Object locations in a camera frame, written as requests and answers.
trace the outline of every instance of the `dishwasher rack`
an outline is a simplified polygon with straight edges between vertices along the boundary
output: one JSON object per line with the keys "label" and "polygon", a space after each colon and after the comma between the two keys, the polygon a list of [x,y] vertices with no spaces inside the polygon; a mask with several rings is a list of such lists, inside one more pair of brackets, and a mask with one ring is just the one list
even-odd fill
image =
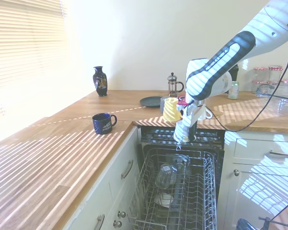
{"label": "dishwasher rack", "polygon": [[[163,163],[178,168],[175,183],[167,189],[155,184]],[[128,218],[134,230],[216,230],[213,155],[206,151],[150,149]]]}

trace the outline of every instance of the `french press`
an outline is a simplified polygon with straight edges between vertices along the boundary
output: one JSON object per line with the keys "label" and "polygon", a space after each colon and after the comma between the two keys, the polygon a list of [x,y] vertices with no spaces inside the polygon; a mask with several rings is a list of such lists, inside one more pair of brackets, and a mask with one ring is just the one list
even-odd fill
{"label": "french press", "polygon": [[[177,84],[182,85],[182,89],[177,91]],[[181,81],[177,81],[177,77],[174,75],[174,73],[171,73],[171,75],[168,77],[168,95],[170,97],[177,97],[177,93],[183,91],[184,85]]]}

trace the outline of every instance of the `can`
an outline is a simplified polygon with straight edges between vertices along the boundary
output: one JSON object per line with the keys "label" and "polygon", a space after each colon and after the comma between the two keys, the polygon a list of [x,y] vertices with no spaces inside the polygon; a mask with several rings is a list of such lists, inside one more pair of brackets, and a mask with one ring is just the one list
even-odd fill
{"label": "can", "polygon": [[239,82],[232,81],[231,87],[228,91],[228,98],[232,100],[236,100],[239,97]]}

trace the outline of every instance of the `cabinet handle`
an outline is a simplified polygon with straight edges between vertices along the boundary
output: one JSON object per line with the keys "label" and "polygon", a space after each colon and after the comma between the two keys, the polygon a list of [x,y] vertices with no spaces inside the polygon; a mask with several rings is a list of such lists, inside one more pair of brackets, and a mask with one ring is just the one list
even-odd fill
{"label": "cabinet handle", "polygon": [[239,176],[239,170],[238,170],[238,169],[235,169],[235,170],[234,170],[234,174],[235,174],[235,176]]}
{"label": "cabinet handle", "polygon": [[105,220],[105,215],[101,215],[101,216],[97,217],[97,220],[98,220],[98,222],[97,222],[94,230],[100,230],[101,229],[101,226],[102,226],[102,224],[104,223],[104,220]]}
{"label": "cabinet handle", "polygon": [[118,217],[122,217],[122,218],[125,218],[126,217],[126,213],[125,212],[118,212],[117,214]]}
{"label": "cabinet handle", "polygon": [[274,152],[273,150],[270,151],[270,154],[288,157],[288,153]]}
{"label": "cabinet handle", "polygon": [[132,168],[132,165],[133,165],[133,160],[128,161],[128,167],[127,167],[126,171],[121,174],[122,179],[126,178],[126,176],[128,175],[128,173],[130,172],[130,170]]}
{"label": "cabinet handle", "polygon": [[120,228],[121,226],[123,225],[123,223],[122,222],[120,222],[120,221],[114,221],[113,222],[113,226],[115,227],[115,228]]}

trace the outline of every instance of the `open dishwasher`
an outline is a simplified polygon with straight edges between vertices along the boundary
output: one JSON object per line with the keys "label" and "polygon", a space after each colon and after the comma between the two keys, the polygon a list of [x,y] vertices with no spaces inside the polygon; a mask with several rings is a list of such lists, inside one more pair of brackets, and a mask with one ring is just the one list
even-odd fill
{"label": "open dishwasher", "polygon": [[[140,176],[128,210],[132,229],[216,230],[224,131],[198,129],[188,143],[177,143],[173,134],[170,127],[141,127]],[[164,167],[170,177],[161,176]]]}
{"label": "open dishwasher", "polygon": [[[166,177],[164,171],[170,168],[172,174]],[[216,230],[213,155],[151,148],[129,209],[135,230]]]}

